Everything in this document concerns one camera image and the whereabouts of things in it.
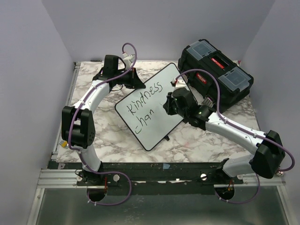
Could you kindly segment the white framed whiteboard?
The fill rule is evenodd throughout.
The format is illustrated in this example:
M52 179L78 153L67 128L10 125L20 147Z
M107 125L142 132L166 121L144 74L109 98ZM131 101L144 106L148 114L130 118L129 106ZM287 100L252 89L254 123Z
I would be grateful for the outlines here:
M171 81L179 75L169 63L144 82L145 88L130 92L115 105L115 110L146 151L151 151L183 120L170 116L163 108L167 94L174 90Z

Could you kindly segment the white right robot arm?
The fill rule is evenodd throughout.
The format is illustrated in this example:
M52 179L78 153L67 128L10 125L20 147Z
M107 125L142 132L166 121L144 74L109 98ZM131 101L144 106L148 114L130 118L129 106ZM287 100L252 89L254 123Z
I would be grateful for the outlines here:
M282 143L277 132L252 130L226 117L219 117L213 108L199 105L186 88L169 92L163 108L168 115L179 115L185 123L225 137L249 152L244 157L224 159L215 170L218 182L225 184L233 177L249 173L271 179L279 170L285 152L279 147Z

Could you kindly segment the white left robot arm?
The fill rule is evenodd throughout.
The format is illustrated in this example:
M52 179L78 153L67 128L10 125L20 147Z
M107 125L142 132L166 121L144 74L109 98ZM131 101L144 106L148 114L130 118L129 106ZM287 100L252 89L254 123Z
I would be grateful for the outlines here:
M93 185L103 182L103 166L97 157L93 142L96 136L93 114L101 101L116 85L128 89L144 89L134 67L136 56L123 53L122 57L106 55L104 65L92 78L91 87L73 106L62 109L61 138L75 150L82 162L81 177Z

